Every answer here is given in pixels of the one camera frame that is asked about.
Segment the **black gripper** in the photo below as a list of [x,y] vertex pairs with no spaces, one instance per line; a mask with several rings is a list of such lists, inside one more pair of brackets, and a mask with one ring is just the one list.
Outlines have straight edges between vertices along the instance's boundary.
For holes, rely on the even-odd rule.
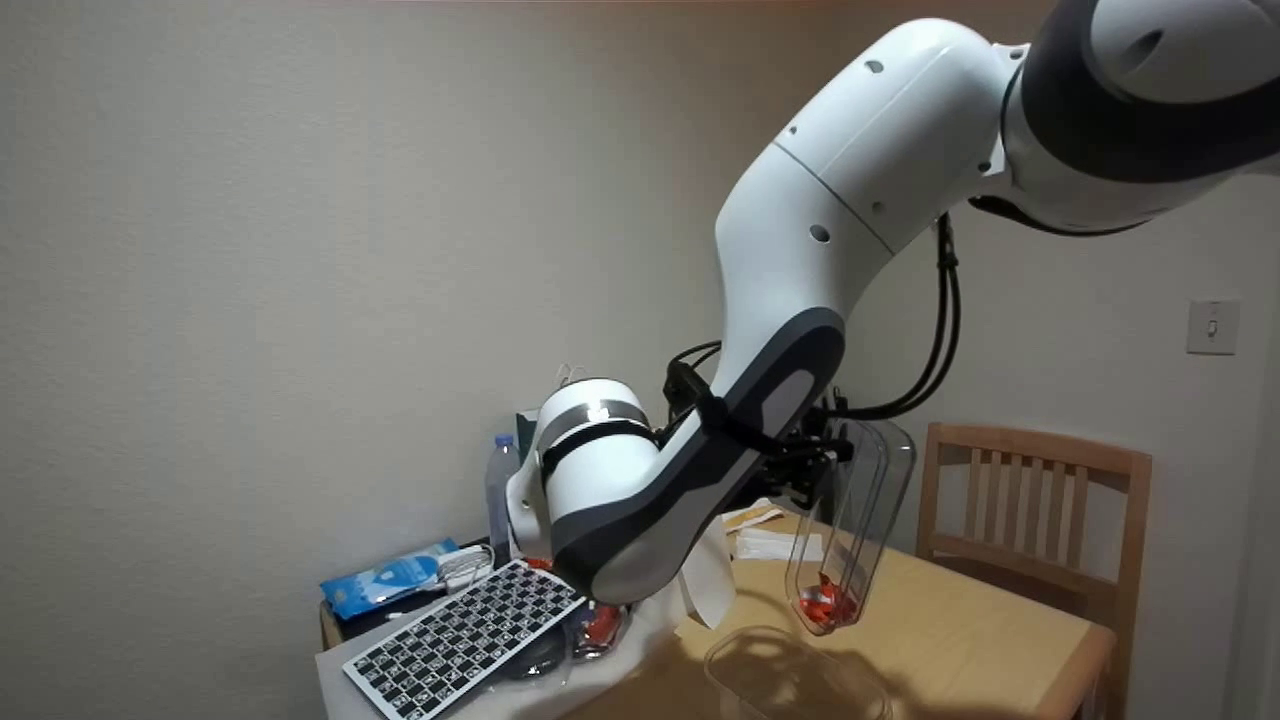
[[834,496],[834,473],[850,454],[850,402],[821,399],[785,438],[785,446],[764,460],[764,491],[811,508]]

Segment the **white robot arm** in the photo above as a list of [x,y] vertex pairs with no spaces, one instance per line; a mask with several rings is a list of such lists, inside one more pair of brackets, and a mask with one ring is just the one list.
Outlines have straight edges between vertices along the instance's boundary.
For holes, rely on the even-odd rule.
[[1060,0],[1025,43],[904,21],[720,203],[707,396],[656,438],[626,383],[559,387],[522,468],[527,526],[586,595],[646,598],[834,383],[868,281],[945,211],[1114,237],[1278,156],[1280,0]]

